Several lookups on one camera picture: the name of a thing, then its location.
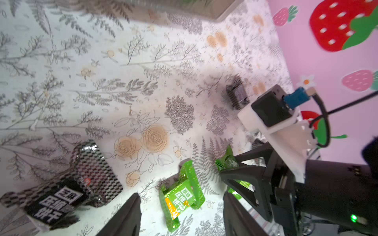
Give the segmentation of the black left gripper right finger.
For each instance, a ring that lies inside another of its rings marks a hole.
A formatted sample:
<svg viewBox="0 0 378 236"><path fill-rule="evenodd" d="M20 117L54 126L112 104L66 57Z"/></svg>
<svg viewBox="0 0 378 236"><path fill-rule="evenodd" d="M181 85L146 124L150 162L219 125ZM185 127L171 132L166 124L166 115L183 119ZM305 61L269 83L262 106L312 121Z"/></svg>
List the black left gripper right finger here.
<svg viewBox="0 0 378 236"><path fill-rule="evenodd" d="M223 202L226 236L268 236L233 194L226 192Z"/></svg>

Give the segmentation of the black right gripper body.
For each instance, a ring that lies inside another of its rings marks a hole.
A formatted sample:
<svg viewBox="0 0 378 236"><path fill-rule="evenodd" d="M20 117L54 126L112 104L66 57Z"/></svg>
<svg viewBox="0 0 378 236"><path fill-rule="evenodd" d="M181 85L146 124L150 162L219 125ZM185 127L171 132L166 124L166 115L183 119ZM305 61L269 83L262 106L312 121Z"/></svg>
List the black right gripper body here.
<svg viewBox="0 0 378 236"><path fill-rule="evenodd" d="M266 221L281 225L285 236L303 235L304 216L294 174L273 148L268 149L265 164Z"/></svg>

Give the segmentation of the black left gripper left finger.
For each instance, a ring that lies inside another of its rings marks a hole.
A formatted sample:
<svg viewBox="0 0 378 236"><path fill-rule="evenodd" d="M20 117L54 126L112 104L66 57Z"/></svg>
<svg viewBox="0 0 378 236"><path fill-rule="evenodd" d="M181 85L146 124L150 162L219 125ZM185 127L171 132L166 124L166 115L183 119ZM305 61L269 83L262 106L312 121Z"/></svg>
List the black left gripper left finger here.
<svg viewBox="0 0 378 236"><path fill-rule="evenodd" d="M141 226L141 198L134 193L96 236L138 236Z"/></svg>

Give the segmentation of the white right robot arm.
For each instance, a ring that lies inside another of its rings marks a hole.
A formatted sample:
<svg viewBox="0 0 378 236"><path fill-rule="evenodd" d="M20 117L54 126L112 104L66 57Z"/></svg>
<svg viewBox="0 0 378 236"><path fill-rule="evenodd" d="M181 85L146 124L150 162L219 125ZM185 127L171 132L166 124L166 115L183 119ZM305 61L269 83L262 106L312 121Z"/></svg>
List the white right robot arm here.
<svg viewBox="0 0 378 236"><path fill-rule="evenodd" d="M229 151L216 161L221 180L266 221L287 236L303 231L306 214L368 236L378 233L378 140L361 152L365 165L307 159L305 180L269 143L240 155Z"/></svg>

